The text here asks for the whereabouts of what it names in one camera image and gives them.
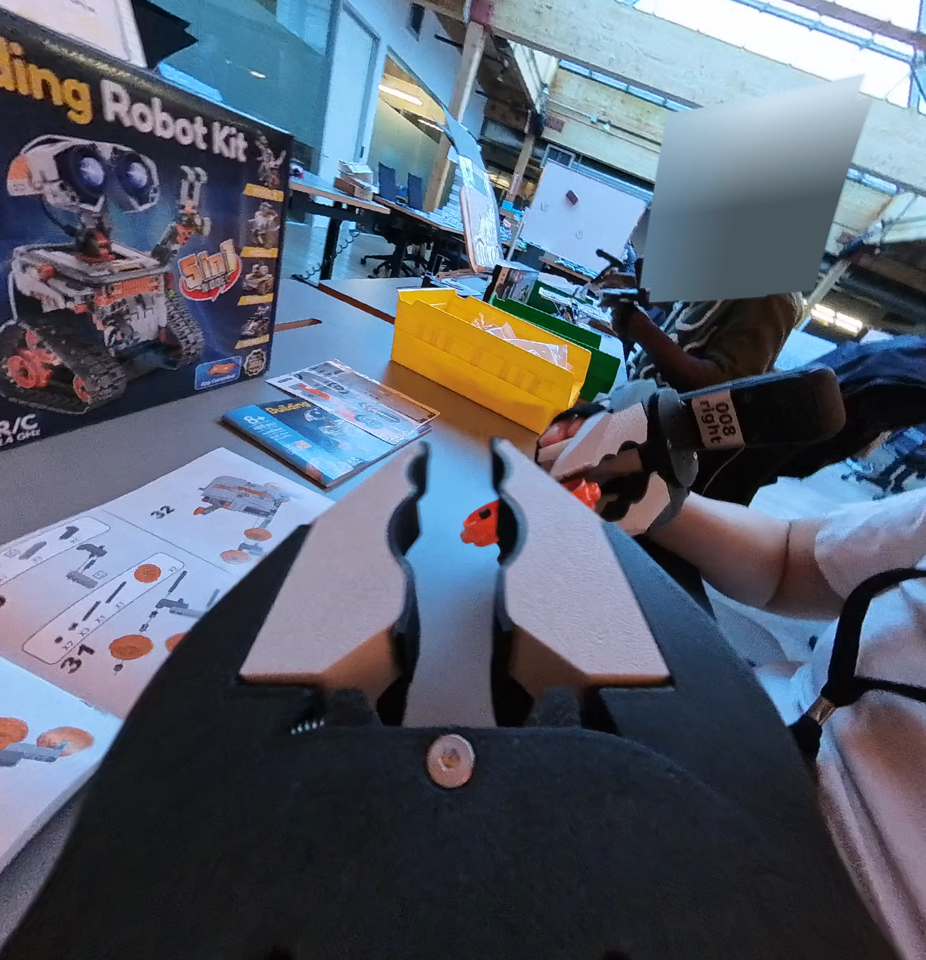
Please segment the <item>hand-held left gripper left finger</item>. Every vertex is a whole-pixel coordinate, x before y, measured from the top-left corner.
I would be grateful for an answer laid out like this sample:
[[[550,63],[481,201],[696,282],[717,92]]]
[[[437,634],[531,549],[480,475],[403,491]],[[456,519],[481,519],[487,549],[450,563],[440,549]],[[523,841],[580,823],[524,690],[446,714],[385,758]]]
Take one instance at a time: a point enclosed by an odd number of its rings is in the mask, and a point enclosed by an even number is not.
[[[247,682],[326,697],[358,690],[401,726],[420,653],[407,552],[421,532],[429,445],[417,440],[309,526],[240,670]]]

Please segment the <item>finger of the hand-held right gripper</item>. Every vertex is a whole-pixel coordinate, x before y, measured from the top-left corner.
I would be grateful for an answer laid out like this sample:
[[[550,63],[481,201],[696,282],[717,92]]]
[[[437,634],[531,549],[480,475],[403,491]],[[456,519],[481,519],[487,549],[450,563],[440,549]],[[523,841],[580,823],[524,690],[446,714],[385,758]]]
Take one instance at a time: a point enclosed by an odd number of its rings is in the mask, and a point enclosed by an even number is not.
[[[578,405],[555,416],[550,425],[560,416],[588,419],[572,439],[548,448],[539,448],[537,443],[537,465],[559,481],[578,478],[592,481],[591,472],[605,458],[622,450],[640,450],[648,439],[646,401],[619,408],[606,399]]]
[[[630,536],[665,525],[689,493],[689,455],[622,450],[592,472],[600,487],[596,512]]]

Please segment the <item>orange wheel grey beam assembly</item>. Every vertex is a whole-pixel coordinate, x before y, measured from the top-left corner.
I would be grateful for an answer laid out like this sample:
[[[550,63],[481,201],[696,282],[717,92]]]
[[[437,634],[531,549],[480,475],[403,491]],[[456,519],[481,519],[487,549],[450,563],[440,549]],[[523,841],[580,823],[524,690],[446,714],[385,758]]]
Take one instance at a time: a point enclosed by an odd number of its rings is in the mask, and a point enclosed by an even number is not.
[[[584,478],[562,481],[561,485],[591,510],[595,509],[602,496],[600,486]],[[499,543],[500,503],[499,499],[493,500],[469,514],[460,534],[463,543],[478,547]]]

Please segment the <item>person's right forearm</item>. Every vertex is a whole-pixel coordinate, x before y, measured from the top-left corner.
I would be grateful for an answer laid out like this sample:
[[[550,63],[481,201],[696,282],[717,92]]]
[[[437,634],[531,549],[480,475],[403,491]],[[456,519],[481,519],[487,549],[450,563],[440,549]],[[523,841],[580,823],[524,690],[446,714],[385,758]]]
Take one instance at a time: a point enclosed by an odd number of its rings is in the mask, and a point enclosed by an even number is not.
[[[692,493],[647,537],[739,604],[787,618],[833,620],[844,600],[816,558],[824,524],[823,518],[782,520]]]

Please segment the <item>grey desk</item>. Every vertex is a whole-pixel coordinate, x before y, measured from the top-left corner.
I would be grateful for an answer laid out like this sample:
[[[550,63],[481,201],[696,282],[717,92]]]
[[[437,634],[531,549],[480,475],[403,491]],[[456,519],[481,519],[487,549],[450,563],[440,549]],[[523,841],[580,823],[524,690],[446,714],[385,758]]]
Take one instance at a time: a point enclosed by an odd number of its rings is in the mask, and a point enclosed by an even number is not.
[[[465,517],[493,498],[491,438],[506,438],[530,456],[536,434],[392,364],[393,326],[331,295],[281,282],[277,324],[270,377],[335,358],[440,412],[427,439],[421,534],[408,555],[423,636],[406,720],[414,726],[438,719],[489,726],[490,590],[497,551],[463,544],[459,534]],[[230,409],[276,396],[261,379],[241,382],[0,453],[0,545],[134,491],[217,448],[296,479],[220,421]]]

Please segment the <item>clear plastic bags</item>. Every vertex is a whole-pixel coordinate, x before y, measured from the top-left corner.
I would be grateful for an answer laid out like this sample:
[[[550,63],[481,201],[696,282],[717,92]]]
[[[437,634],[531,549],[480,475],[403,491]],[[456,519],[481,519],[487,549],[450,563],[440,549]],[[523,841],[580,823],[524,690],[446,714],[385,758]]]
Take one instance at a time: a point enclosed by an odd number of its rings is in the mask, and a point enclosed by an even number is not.
[[[547,363],[568,371],[573,369],[569,362],[568,346],[563,342],[552,343],[528,339],[517,333],[510,323],[497,323],[482,314],[475,318],[471,325]]]

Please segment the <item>yellow storage bin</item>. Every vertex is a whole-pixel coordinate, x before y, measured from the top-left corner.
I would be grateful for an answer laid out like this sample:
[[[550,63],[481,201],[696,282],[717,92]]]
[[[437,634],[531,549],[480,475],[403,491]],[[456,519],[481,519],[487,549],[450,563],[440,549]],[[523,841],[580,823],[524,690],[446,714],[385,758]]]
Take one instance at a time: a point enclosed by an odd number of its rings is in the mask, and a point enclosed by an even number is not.
[[[485,333],[480,314],[509,323],[528,339],[568,346],[567,370]],[[397,295],[392,361],[535,434],[581,397],[589,351],[475,297],[454,290],[404,290]]]

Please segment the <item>blue instruction booklet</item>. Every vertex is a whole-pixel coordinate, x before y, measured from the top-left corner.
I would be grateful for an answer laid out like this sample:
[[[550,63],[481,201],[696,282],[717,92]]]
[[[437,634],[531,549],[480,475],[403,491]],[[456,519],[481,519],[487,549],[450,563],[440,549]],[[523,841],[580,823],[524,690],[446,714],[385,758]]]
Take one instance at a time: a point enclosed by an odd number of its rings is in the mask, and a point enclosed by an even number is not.
[[[249,404],[223,414],[223,425],[328,490],[424,435],[425,428],[378,437],[304,399]]]

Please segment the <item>dark toy box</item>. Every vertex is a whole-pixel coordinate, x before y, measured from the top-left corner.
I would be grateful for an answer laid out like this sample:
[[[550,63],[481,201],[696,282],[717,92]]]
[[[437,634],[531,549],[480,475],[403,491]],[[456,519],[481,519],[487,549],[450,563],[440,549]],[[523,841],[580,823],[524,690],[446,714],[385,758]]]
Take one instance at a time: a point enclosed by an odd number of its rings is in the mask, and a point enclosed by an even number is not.
[[[521,263],[503,262],[494,267],[486,300],[496,298],[527,304],[540,277],[540,270]]]

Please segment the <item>folded building booklets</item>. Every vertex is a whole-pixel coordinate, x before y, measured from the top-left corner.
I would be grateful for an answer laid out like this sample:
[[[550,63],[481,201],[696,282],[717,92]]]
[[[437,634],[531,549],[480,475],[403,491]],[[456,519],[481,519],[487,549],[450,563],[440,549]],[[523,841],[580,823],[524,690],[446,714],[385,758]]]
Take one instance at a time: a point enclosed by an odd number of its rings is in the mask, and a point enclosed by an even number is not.
[[[392,448],[421,437],[441,415],[336,359],[270,377],[267,383]]]

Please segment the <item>open instruction manual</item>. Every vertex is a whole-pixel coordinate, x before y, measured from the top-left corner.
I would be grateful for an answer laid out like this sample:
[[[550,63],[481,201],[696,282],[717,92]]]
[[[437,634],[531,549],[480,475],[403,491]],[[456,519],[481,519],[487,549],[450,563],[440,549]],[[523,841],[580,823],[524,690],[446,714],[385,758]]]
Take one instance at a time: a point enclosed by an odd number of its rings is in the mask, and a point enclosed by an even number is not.
[[[0,873],[197,621],[329,505],[218,448],[0,546]]]

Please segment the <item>white whiteboard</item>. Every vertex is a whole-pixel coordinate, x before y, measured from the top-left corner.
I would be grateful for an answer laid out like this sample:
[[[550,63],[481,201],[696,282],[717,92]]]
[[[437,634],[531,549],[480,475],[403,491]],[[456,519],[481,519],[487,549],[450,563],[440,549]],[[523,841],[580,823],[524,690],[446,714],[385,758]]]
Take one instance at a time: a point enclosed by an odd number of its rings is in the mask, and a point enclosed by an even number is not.
[[[531,205],[523,213],[520,238],[557,258],[598,273],[602,251],[622,261],[648,201],[583,171],[548,162]]]

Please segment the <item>leaning white printed board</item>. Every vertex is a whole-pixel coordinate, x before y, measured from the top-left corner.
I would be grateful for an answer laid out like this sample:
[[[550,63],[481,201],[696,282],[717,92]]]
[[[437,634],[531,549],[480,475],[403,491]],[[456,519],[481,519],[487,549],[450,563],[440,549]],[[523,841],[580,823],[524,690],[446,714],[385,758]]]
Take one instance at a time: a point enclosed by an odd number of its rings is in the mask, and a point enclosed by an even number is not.
[[[459,201],[469,267],[477,274],[491,273],[503,257],[495,198],[463,185]]]

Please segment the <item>person's white shirt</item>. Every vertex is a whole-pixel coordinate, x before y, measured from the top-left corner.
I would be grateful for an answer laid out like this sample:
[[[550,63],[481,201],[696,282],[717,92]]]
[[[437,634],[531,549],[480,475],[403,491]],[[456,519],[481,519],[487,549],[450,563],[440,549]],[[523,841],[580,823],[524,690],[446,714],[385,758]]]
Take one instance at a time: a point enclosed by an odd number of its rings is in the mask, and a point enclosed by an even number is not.
[[[827,516],[815,553],[845,605],[779,705],[834,706],[825,816],[899,954],[926,958],[926,487]]]

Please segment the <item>blue robot kit box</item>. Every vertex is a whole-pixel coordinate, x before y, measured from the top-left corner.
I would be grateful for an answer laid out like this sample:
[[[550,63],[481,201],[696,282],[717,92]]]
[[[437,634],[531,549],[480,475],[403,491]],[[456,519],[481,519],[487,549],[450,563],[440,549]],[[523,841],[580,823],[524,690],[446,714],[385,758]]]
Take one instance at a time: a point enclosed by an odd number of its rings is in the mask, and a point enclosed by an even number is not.
[[[293,149],[0,6],[0,453],[267,370]]]

